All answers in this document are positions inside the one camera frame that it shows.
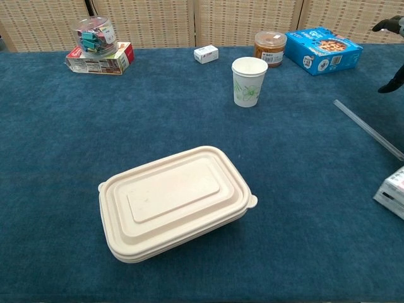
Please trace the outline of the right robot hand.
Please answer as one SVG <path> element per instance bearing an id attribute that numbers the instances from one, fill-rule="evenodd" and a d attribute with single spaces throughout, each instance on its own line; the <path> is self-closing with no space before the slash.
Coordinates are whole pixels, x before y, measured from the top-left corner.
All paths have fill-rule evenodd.
<path id="1" fill-rule="evenodd" d="M 383 19 L 372 27 L 373 32 L 387 30 L 403 37 L 403 16 L 396 15 L 394 17 Z M 390 81 L 378 89 L 379 93 L 391 93 L 403 86 L 403 68 L 404 65 L 395 73 Z"/>

